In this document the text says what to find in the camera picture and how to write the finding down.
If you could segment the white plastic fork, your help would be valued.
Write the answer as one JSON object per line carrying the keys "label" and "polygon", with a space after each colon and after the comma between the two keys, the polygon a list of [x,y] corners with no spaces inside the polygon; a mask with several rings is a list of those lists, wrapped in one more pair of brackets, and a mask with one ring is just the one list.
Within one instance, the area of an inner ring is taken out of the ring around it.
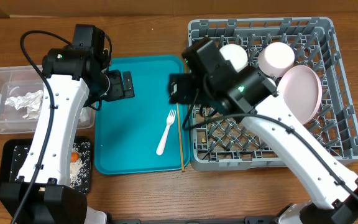
{"label": "white plastic fork", "polygon": [[170,130],[170,126],[174,123],[175,117],[176,117],[176,110],[170,110],[170,112],[169,112],[169,114],[167,116],[167,120],[166,120],[166,127],[164,129],[164,132],[162,134],[160,142],[159,142],[159,144],[157,146],[156,154],[158,156],[161,156],[163,154],[163,152],[164,152],[167,137],[168,137],[168,133],[169,133],[169,130]]}

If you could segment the small white bowl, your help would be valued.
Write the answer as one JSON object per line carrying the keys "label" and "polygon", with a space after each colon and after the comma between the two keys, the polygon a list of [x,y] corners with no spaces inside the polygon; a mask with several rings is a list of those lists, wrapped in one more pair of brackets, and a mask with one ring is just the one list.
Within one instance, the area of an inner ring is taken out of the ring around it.
{"label": "small white bowl", "polygon": [[225,60],[231,62],[237,72],[240,72],[248,64],[248,54],[240,45],[227,44],[219,49]]}

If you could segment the orange carrot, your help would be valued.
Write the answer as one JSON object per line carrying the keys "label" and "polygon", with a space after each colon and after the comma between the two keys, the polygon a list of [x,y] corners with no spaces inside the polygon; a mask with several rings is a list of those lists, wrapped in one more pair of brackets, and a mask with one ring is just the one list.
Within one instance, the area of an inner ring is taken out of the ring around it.
{"label": "orange carrot", "polygon": [[80,155],[78,152],[72,152],[70,162],[76,162],[79,158],[80,158]]}

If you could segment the white paper ball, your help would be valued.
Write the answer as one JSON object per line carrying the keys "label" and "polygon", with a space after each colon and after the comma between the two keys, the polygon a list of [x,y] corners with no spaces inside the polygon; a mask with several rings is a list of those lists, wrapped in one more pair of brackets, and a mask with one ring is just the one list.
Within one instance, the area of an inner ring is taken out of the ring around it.
{"label": "white paper ball", "polygon": [[5,105],[13,106],[17,111],[25,108],[24,119],[38,119],[40,116],[44,91],[27,92],[24,96],[11,96],[6,99]]}

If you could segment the pink bowl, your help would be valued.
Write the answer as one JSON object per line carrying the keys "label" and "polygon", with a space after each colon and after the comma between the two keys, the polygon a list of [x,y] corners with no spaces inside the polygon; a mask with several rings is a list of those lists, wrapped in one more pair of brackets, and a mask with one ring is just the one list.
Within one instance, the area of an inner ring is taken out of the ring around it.
{"label": "pink bowl", "polygon": [[270,77],[283,77],[292,68],[295,61],[293,49],[282,42],[266,46],[258,56],[261,71]]}

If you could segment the pink plate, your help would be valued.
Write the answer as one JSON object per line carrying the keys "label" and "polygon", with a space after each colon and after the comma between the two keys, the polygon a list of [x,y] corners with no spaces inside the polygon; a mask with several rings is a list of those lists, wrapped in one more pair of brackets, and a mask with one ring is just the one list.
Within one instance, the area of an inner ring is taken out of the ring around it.
{"label": "pink plate", "polygon": [[289,69],[280,80],[278,91],[301,124],[317,114],[323,89],[319,76],[310,67],[297,65]]}

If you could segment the white cup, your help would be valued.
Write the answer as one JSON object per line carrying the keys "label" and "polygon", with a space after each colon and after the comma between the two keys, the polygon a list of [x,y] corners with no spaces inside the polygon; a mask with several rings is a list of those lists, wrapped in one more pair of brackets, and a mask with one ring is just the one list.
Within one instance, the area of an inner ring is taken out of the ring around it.
{"label": "white cup", "polygon": [[267,77],[267,80],[268,80],[275,88],[277,87],[276,83],[274,82],[274,80],[273,80],[272,78]]}

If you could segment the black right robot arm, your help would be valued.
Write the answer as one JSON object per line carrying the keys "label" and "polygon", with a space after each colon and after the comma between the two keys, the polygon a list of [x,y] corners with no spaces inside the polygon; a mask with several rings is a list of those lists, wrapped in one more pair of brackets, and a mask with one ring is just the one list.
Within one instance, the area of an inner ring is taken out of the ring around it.
{"label": "black right robot arm", "polygon": [[337,161],[297,120],[275,82],[247,62],[245,50],[228,52],[205,37],[182,53],[190,72],[171,74],[171,104],[202,105],[256,134],[295,174],[310,196],[269,223],[353,223],[358,219],[358,175]]}

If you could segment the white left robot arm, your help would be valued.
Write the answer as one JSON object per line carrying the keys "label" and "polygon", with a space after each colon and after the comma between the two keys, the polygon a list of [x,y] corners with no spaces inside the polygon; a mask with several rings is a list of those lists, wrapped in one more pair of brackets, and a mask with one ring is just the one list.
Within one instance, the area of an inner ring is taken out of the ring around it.
{"label": "white left robot arm", "polygon": [[129,72],[110,70],[112,43],[94,25],[78,24],[72,41],[51,49],[35,71],[44,83],[40,117],[15,181],[0,183],[0,201],[13,223],[111,223],[70,187],[73,143],[81,110],[133,98]]}

